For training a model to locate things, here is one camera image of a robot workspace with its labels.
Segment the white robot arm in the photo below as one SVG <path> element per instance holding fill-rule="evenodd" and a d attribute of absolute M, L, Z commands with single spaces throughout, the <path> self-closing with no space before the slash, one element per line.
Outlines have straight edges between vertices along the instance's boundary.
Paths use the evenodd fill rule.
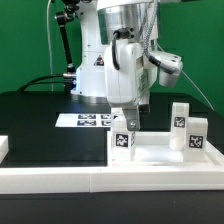
<path fill-rule="evenodd" d="M 86 103 L 107 103 L 121 113 L 130 131 L 140 129 L 149 110 L 149 88 L 157 68 L 143 47 L 158 38 L 158 0 L 81 0 L 82 60 L 72 96 Z"/>

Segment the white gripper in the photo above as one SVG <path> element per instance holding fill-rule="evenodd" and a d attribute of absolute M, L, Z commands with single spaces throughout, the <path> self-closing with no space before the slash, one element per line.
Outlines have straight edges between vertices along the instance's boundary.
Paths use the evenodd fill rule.
<path fill-rule="evenodd" d="M 113 108 L 128 108 L 123 110 L 127 129 L 138 131 L 140 118 L 136 106 L 149 103 L 150 87 L 156 81 L 157 69 L 143 56 L 139 43 L 117 41 L 114 56 L 112 49 L 110 45 L 104 53 L 107 101 Z"/>

